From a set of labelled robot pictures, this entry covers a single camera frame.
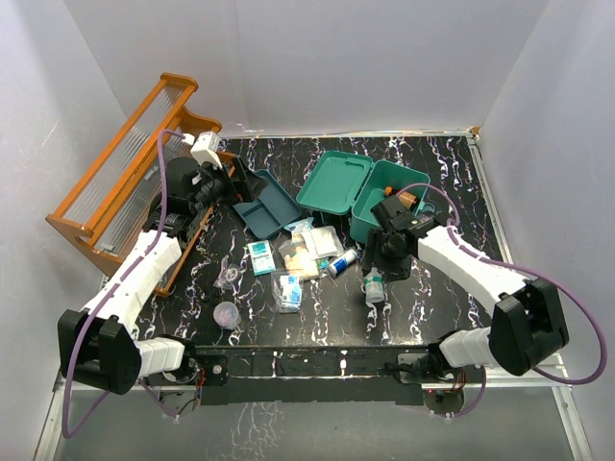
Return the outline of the cotton ball bag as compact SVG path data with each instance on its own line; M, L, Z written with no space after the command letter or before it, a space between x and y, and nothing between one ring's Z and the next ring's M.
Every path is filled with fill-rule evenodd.
M319 276L318 265L308 251L304 241L286 240L279 247L286 271L300 280L316 279Z

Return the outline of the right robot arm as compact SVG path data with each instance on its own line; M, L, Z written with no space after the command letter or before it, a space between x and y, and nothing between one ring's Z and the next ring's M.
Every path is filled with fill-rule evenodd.
M454 330L393 372L414 373L448 381L467 366L501 367L522 376L570 338L557 288L545 279L527 277L482 262L434 214L417 214L390 196L371 209L378 223L368 233L363 266L375 268L387 282L408 279L420 260L457 283L486 309L488 328Z

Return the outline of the green medicine box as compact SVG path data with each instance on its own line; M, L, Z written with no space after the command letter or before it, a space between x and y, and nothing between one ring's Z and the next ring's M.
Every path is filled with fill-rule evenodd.
M385 198L385 188L395 190L410 184L427 184L428 174L391 161L327 151L317 161L297 194L306 209L332 215L351 215L350 236L360 244L379 225L371 208Z

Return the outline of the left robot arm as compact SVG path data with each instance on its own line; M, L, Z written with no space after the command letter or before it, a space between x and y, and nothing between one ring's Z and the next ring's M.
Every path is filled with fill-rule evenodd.
M199 361L189 341L171 335L136 341L137 317L166 273L181 259L207 211L220 202L250 203L269 181L242 158L233 172L173 158L161 169L161 191L150 204L133 249L105 287L81 310L58 321L61 374L68 382L123 395L150 375L179 383L196 377Z

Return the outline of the white green-label bottle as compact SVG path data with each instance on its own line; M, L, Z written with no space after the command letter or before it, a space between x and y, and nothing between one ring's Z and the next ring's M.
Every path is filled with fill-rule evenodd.
M382 275L375 266L364 277L364 293L367 303L382 303L385 300Z

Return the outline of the blue cotton swab bag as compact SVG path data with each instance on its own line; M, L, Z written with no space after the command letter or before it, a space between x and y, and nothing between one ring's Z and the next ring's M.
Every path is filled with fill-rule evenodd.
M301 242L303 240L302 233L313 229L313 220L313 217L303 218L285 225L283 229L290 233L292 242Z

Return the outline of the brown medicine bottle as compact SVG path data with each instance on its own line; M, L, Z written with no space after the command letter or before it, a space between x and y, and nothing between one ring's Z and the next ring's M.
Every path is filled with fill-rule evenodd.
M419 204L419 199L414 194L408 191L402 191L401 189L395 189L390 186L385 188L384 195L386 197L397 197L400 203L408 209L413 209Z

